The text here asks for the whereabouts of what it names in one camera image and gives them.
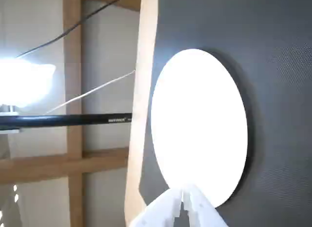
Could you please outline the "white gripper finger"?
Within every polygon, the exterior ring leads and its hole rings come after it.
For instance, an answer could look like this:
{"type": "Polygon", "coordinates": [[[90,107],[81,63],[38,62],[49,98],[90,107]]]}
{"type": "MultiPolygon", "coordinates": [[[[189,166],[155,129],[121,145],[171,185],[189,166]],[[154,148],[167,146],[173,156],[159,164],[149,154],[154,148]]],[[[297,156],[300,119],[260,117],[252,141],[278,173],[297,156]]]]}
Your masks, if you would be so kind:
{"type": "Polygon", "coordinates": [[[134,220],[131,227],[173,227],[180,216],[182,190],[170,188],[152,201],[134,220]]]}
{"type": "Polygon", "coordinates": [[[184,210],[188,212],[191,227],[228,227],[214,206],[195,185],[182,190],[184,210]]]}

